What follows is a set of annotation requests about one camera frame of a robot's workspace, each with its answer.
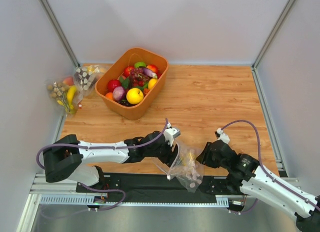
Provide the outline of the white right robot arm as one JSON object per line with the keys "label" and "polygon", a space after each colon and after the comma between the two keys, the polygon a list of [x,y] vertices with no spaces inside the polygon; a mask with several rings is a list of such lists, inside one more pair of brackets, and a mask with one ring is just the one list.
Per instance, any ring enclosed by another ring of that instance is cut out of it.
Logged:
{"label": "white right robot arm", "polygon": [[319,231],[320,198],[276,176],[250,155],[237,154],[222,140],[208,142],[197,161],[228,171],[227,187],[274,207],[295,219],[300,231]]}

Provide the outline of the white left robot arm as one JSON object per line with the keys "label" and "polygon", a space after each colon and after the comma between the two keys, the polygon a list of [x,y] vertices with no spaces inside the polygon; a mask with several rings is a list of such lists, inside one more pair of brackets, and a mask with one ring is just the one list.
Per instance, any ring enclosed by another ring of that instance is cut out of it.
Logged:
{"label": "white left robot arm", "polygon": [[174,140],[179,135],[175,128],[169,128],[114,144],[89,143],[67,135],[44,150],[45,179],[48,183],[69,179],[95,186],[103,182],[103,171],[97,165],[100,162],[136,163],[153,157],[171,166],[177,156]]}

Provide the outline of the yellow fake pear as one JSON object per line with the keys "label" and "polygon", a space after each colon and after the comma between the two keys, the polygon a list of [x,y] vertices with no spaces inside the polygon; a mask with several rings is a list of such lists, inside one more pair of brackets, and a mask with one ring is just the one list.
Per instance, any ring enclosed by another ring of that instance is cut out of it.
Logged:
{"label": "yellow fake pear", "polygon": [[183,166],[191,166],[195,162],[195,151],[188,150],[180,155]]}

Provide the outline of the purple fake fruit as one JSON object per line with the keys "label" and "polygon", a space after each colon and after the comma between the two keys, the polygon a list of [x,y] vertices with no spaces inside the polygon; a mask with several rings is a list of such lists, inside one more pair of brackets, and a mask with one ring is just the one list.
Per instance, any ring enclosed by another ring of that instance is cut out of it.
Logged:
{"label": "purple fake fruit", "polygon": [[123,100],[126,97],[126,94],[127,91],[123,86],[115,87],[112,92],[113,99],[117,102]]}

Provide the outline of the purple fake eggplant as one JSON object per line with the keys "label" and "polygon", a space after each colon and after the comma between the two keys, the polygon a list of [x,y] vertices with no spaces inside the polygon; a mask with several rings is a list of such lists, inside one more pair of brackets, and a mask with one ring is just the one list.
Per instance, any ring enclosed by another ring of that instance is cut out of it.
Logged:
{"label": "purple fake eggplant", "polygon": [[141,68],[142,72],[145,75],[147,75],[148,77],[155,78],[155,79],[158,78],[157,74],[154,71],[152,71],[151,69],[149,69],[147,67],[140,67],[140,68]]}

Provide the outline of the clear polka dot zip bag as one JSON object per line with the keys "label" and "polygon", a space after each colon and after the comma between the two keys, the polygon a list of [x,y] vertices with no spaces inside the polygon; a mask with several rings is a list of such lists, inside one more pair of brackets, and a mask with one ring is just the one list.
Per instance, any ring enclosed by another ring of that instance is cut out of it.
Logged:
{"label": "clear polka dot zip bag", "polygon": [[174,155],[170,166],[162,163],[159,158],[153,158],[153,163],[166,175],[168,181],[176,178],[188,192],[194,193],[204,177],[204,166],[196,161],[200,149],[175,140],[172,150]]}

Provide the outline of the red fake grape bunch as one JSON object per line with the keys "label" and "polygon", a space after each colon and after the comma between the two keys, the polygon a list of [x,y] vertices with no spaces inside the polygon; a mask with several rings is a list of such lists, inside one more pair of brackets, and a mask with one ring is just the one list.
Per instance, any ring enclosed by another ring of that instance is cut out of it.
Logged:
{"label": "red fake grape bunch", "polygon": [[130,76],[130,81],[133,86],[143,87],[149,82],[150,79],[150,77],[142,72],[141,68],[135,68],[134,73]]}

